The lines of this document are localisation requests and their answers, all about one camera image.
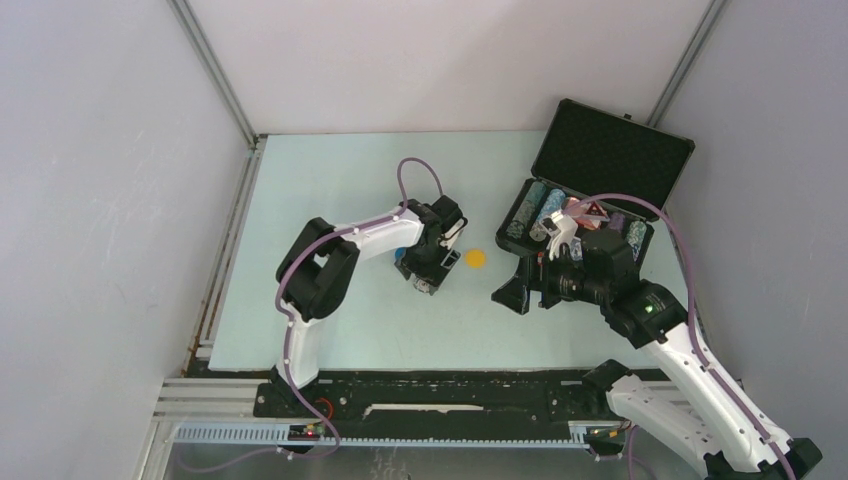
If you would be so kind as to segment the red black triangle button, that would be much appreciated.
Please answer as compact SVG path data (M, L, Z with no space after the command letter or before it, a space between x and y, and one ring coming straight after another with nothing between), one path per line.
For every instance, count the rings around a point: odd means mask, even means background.
M609 214L597 202L589 203L582 216L593 221L607 222L609 220Z

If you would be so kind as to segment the red playing card deck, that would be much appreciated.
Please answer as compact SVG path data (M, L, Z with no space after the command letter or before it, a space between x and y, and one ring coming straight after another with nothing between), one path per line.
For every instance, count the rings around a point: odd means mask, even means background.
M609 221L609 218L605 216L581 215L575 217L574 220L579 226L587 230L598 230Z

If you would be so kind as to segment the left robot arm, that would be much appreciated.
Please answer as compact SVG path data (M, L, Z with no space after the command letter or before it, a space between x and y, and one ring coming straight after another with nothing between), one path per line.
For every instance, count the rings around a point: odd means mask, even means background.
M287 318L276 364L286 381L278 404L297 417L314 408L316 390L310 383L319 373L324 321L344 301L359 262L392 252L403 279L434 295L461 257L454 244L467 224L459 205L446 195L433 203L405 200L354 224L310 220L275 274L275 305Z

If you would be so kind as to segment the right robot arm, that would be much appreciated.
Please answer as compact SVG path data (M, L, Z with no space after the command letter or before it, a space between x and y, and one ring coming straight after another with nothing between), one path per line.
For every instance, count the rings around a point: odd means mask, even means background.
M562 301L598 306L611 329L654 360L694 410L656 397L627 367L608 360L584 378L581 402L588 414L614 412L634 421L705 479L802 479L821 462L812 440L791 437L733 381L704 344L694 311L641 278L621 232L515 234L506 227L496 242L520 263L493 293L495 302L523 314L530 292L538 291L546 308Z

